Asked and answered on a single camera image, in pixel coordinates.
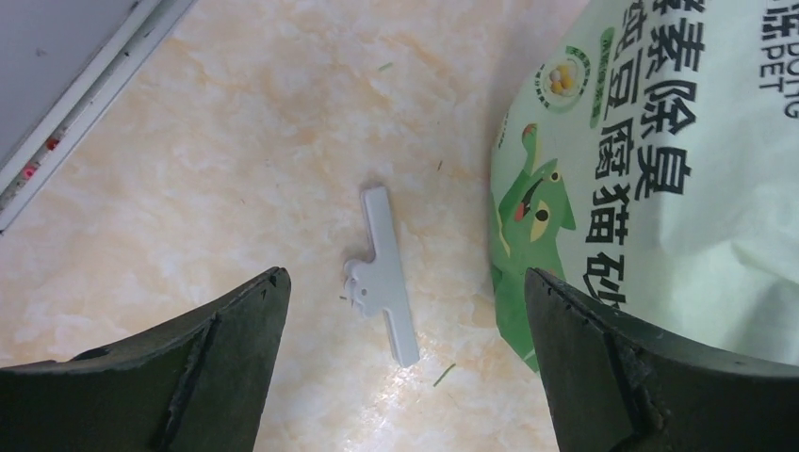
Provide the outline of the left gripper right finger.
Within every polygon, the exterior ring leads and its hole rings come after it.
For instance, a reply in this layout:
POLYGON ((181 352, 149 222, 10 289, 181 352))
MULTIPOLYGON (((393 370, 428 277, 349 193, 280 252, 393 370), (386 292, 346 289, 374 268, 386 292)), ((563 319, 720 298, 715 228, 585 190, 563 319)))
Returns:
POLYGON ((794 451, 798 369, 710 347, 541 269, 525 300, 562 451, 794 451))

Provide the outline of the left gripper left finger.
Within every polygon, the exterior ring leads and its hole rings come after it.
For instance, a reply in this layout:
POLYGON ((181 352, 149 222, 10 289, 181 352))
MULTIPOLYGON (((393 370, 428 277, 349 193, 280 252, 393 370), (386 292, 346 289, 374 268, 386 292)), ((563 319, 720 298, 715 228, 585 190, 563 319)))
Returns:
POLYGON ((1 371, 5 451, 251 451, 291 291, 271 268, 149 330, 1 371))

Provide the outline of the white bag clip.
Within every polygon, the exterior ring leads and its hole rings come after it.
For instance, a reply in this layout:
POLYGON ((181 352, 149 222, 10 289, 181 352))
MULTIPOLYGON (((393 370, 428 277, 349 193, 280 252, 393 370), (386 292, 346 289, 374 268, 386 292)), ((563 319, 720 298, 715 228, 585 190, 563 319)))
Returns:
POLYGON ((361 201, 374 257, 345 263, 344 288, 362 316, 384 316, 392 355, 407 368, 418 363, 420 354, 388 190, 368 188, 361 201))

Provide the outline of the green cat litter bag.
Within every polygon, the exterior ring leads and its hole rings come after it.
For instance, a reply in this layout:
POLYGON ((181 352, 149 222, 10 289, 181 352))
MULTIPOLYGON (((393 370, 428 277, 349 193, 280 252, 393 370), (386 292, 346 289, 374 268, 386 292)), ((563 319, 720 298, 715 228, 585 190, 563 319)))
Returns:
POLYGON ((798 361, 798 5, 591 1, 491 151, 501 337, 540 268, 694 341, 798 361))

